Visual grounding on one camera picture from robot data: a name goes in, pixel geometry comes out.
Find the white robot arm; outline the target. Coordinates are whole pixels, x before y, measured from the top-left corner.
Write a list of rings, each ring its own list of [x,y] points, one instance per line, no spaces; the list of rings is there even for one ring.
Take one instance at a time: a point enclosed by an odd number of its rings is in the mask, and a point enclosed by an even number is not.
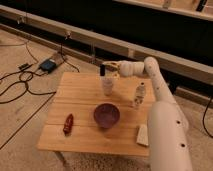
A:
[[[156,99],[147,119],[151,171],[193,171],[186,138],[189,123],[168,88],[158,61],[153,57],[146,57],[143,62],[105,61],[101,76],[105,75],[106,66],[115,67],[121,77],[141,77],[146,71],[151,79]]]

